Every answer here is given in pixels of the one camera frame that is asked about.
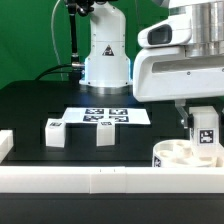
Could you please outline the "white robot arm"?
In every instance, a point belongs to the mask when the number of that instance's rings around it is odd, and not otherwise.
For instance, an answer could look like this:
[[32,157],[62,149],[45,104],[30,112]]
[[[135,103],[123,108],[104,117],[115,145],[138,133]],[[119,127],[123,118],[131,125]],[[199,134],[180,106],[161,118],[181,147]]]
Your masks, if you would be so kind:
[[152,0],[167,19],[138,34],[142,50],[125,54],[125,17],[96,2],[91,51],[80,84],[101,94],[128,85],[140,102],[224,95],[224,0]]

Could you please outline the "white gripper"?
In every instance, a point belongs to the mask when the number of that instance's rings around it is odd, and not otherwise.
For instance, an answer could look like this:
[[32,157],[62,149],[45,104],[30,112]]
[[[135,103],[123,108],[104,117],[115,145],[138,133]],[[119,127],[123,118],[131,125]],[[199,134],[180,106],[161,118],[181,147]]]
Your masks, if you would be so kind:
[[133,95],[140,102],[176,100],[187,128],[185,99],[224,95],[224,56],[187,58],[183,47],[143,49],[134,62]]

